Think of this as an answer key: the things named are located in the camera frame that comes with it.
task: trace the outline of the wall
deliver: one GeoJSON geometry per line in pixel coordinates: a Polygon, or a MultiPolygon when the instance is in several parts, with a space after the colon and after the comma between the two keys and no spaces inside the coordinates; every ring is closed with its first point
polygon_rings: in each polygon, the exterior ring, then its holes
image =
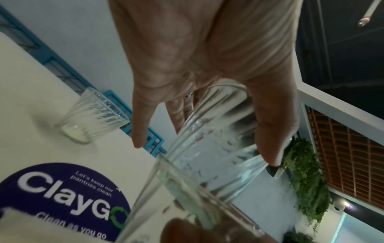
{"type": "MultiPolygon", "coordinates": [[[[11,14],[98,90],[132,107],[133,77],[106,0],[0,0],[11,14]]],[[[176,133],[164,104],[151,127],[168,149],[176,133]]]]}
{"type": "Polygon", "coordinates": [[[306,217],[302,215],[295,225],[296,231],[314,236],[317,243],[334,243],[334,240],[343,224],[345,213],[337,212],[330,205],[328,211],[324,214],[323,220],[318,228],[316,235],[312,227],[308,227],[306,217]]]}
{"type": "Polygon", "coordinates": [[[347,215],[335,243],[384,243],[384,233],[347,215]]]}

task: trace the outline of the tabletop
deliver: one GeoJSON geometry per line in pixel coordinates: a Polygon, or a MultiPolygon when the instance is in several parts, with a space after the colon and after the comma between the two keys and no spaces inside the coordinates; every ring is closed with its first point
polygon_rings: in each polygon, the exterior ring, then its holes
{"type": "MultiPolygon", "coordinates": [[[[2,190],[13,190],[6,188],[9,183],[9,188],[23,188],[28,195],[40,195],[39,203],[46,204],[48,211],[55,207],[49,201],[72,209],[73,215],[82,212],[80,206],[86,208],[88,202],[93,202],[92,212],[102,220],[108,220],[106,212],[112,207],[103,199],[106,195],[112,201],[123,195],[129,207],[133,206],[156,159],[144,149],[135,149],[131,138],[120,129],[88,145],[74,143],[60,134],[54,124],[78,98],[78,94],[0,33],[0,197],[2,190]],[[18,175],[18,181],[13,181],[12,175],[18,175]],[[107,188],[100,180],[110,181],[113,186],[107,188]],[[62,189],[66,185],[72,188],[62,189]],[[87,201],[90,191],[93,196],[87,201]]],[[[32,210],[30,205],[26,207],[27,211],[32,210]]],[[[36,217],[50,220],[47,212],[39,213],[36,217]]]]}

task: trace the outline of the empty glass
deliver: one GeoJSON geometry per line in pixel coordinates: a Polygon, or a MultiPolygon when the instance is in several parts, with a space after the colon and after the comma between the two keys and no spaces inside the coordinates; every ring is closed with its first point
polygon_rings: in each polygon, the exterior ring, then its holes
{"type": "Polygon", "coordinates": [[[230,203],[267,166],[254,142],[256,128],[245,86],[223,80],[207,89],[166,158],[230,203]]]}
{"type": "Polygon", "coordinates": [[[245,235],[249,242],[258,242],[264,235],[246,216],[160,157],[116,242],[160,242],[165,225],[174,218],[212,231],[223,242],[234,242],[245,235]]]}
{"type": "Polygon", "coordinates": [[[86,144],[129,122],[112,101],[94,88],[87,88],[57,126],[71,139],[86,144]]]}

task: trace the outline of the blue circular sticker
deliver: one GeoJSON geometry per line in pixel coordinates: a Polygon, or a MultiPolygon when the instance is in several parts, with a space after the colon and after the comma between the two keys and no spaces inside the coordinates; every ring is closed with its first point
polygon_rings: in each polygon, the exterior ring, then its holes
{"type": "Polygon", "coordinates": [[[90,168],[47,163],[0,183],[0,209],[11,207],[46,222],[114,242],[130,212],[119,188],[90,168]]]}

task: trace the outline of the clear glass cup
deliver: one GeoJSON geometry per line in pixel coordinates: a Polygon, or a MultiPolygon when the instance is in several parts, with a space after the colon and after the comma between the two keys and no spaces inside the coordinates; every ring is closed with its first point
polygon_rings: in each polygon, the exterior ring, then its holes
{"type": "Polygon", "coordinates": [[[245,86],[222,80],[207,89],[166,159],[230,203],[267,166],[254,142],[256,128],[245,86]]]}
{"type": "Polygon", "coordinates": [[[87,144],[129,122],[112,101],[94,88],[87,88],[56,125],[72,140],[87,144]]]}
{"type": "Polygon", "coordinates": [[[246,235],[249,242],[256,243],[264,236],[248,217],[160,156],[116,242],[158,243],[166,224],[174,218],[214,232],[223,242],[246,235]]]}

